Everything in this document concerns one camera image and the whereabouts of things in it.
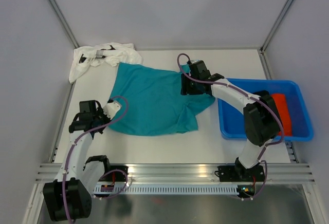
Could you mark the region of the teal t-shirt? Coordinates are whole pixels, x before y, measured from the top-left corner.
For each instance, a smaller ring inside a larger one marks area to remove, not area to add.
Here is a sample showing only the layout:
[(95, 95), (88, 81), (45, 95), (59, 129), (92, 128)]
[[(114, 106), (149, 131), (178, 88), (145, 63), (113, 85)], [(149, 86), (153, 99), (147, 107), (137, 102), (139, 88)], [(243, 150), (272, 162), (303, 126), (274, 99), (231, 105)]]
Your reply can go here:
[(181, 74), (120, 63), (110, 94), (122, 105), (122, 119), (109, 127), (133, 136), (162, 136), (198, 130), (196, 116), (215, 98), (180, 94)]

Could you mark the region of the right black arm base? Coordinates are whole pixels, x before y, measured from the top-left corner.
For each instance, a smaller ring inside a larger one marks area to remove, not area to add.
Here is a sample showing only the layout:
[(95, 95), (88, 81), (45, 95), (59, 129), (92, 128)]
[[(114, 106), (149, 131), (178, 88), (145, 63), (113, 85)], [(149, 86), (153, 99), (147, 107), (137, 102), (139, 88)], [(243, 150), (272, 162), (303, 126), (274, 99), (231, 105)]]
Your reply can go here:
[(263, 182), (265, 172), (261, 165), (256, 165), (251, 169), (240, 168), (235, 165), (220, 165), (215, 171), (215, 175), (220, 182)]

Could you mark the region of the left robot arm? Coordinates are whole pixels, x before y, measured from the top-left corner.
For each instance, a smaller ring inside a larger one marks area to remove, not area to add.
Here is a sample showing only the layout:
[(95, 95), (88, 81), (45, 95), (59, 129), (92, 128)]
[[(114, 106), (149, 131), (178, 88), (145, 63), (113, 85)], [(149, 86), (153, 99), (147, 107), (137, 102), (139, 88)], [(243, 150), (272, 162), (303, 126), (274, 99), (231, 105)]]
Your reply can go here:
[(87, 157), (96, 133), (102, 133), (121, 105), (113, 100), (102, 106), (96, 100), (81, 101), (79, 112), (69, 126), (69, 144), (65, 159), (52, 182), (43, 187), (43, 195), (52, 221), (73, 222), (87, 218), (92, 209), (92, 193), (98, 180), (112, 176), (106, 155)]

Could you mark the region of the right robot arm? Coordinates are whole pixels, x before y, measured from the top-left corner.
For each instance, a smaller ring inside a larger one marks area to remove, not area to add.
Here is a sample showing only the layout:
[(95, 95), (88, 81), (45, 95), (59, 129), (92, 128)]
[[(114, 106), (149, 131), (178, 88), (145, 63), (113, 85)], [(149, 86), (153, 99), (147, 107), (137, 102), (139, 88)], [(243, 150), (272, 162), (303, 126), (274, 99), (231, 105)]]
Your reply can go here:
[(252, 94), (218, 73), (211, 74), (203, 61), (188, 60), (187, 65), (190, 72), (181, 71), (182, 95), (207, 94), (225, 101), (243, 115), (247, 143), (236, 160), (234, 173), (238, 179), (247, 180), (267, 146), (283, 131), (275, 101), (269, 94)]

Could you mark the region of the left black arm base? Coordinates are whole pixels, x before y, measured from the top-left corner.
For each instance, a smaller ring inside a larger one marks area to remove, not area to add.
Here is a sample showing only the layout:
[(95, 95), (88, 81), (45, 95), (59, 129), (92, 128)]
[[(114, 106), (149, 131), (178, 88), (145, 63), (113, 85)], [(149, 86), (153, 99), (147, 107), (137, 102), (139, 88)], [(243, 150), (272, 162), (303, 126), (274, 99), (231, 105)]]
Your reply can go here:
[(101, 181), (107, 181), (111, 183), (126, 182), (125, 175), (129, 175), (128, 166), (124, 165), (112, 165), (109, 170), (105, 172), (105, 176), (101, 177)]

